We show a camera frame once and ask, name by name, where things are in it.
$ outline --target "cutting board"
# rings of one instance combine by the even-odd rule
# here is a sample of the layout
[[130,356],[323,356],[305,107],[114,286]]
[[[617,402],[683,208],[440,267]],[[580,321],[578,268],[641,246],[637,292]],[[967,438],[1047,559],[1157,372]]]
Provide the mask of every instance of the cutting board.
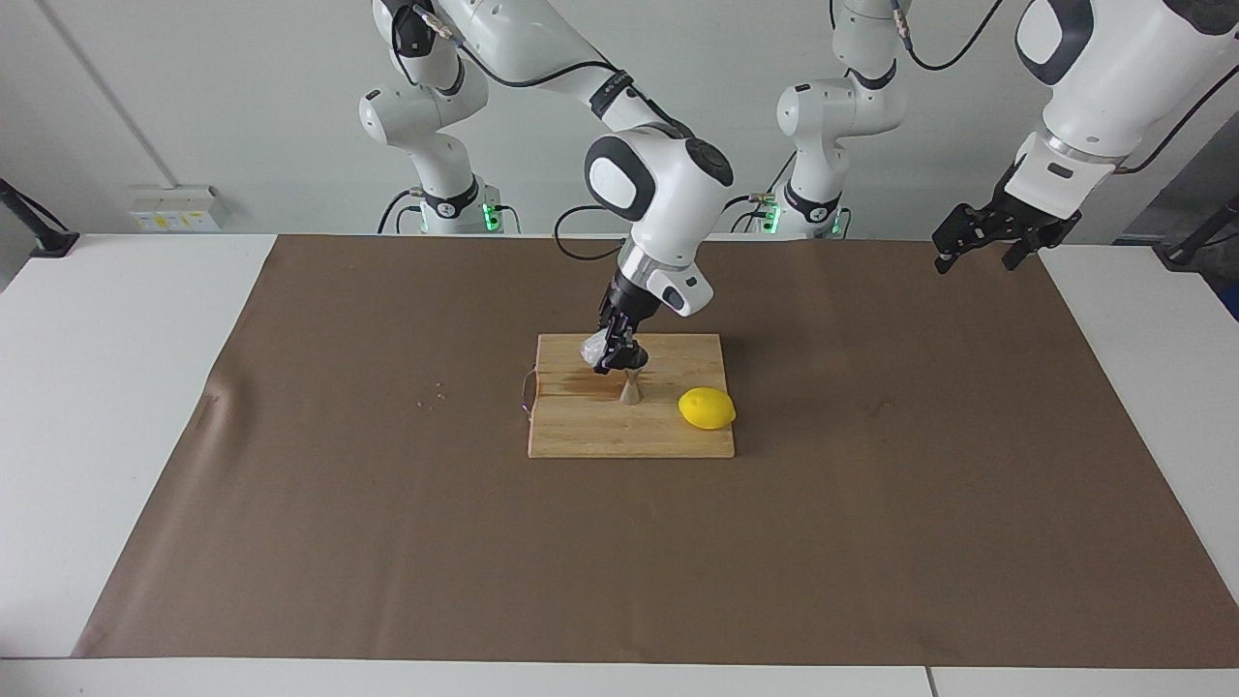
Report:
[[620,402],[623,371],[597,375],[581,359],[584,333],[538,336],[530,458],[731,458],[731,427],[701,431],[676,402],[694,387],[727,390],[717,333],[642,333],[649,364],[639,405]]

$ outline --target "white electrical box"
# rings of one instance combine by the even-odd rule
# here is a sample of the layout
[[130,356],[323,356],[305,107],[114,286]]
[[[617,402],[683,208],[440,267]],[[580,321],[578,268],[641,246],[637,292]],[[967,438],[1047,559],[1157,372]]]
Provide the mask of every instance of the white electrical box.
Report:
[[129,215],[142,232],[221,232],[228,208],[206,186],[131,187]]

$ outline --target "brown table surface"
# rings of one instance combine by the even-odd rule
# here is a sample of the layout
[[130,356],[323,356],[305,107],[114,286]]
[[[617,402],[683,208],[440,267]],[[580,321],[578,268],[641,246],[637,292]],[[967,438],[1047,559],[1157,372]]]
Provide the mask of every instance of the brown table surface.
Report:
[[1239,666],[1058,291],[1000,253],[706,244],[715,301],[643,328],[722,336],[737,457],[575,462],[525,458],[520,383],[611,261],[281,236],[76,654]]

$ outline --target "white table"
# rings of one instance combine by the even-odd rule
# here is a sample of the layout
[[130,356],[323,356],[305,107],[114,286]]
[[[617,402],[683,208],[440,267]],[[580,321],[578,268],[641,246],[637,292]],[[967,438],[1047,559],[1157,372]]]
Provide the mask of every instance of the white table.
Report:
[[[32,260],[0,293],[0,655],[64,656],[72,649],[273,241],[88,236],[66,259]],[[1147,249],[1063,246],[1043,258],[1239,598],[1239,430],[1229,426],[1239,395],[1239,324],[1199,277],[1165,271]],[[57,422],[72,428],[57,432]],[[1239,671],[1154,671],[1151,681],[1141,677],[1147,672],[932,675],[939,697],[1144,695],[1129,690],[1136,683],[1239,695]],[[116,695],[927,697],[928,677],[919,666],[55,660],[0,662],[0,695],[89,687]]]

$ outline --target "yellow lemon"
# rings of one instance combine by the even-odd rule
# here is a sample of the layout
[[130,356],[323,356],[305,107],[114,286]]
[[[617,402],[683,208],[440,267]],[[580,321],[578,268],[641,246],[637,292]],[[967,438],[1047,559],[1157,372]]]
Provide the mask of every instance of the yellow lemon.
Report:
[[690,425],[706,431],[716,431],[736,421],[736,406],[731,397],[712,387],[694,387],[680,396],[680,416]]

